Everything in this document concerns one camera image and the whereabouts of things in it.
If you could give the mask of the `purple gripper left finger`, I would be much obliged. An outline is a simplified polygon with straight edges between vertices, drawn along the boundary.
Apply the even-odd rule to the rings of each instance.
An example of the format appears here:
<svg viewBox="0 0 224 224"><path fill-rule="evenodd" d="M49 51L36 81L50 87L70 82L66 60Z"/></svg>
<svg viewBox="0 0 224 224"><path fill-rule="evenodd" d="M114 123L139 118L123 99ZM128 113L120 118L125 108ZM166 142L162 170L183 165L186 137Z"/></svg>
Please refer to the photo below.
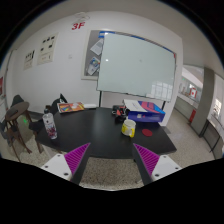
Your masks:
<svg viewBox="0 0 224 224"><path fill-rule="evenodd" d="M78 185L89 156L90 144L86 143L65 155L56 154L42 166L42 169Z"/></svg>

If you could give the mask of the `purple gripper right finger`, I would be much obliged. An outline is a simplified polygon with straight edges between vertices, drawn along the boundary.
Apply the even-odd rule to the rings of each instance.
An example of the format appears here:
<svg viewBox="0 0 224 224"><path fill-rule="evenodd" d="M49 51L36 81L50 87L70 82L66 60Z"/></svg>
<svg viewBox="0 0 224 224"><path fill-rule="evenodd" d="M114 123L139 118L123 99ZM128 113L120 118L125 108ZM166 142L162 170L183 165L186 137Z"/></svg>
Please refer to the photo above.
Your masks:
<svg viewBox="0 0 224 224"><path fill-rule="evenodd" d="M168 155L158 155L138 144L134 144L133 156L144 185L181 170Z"/></svg>

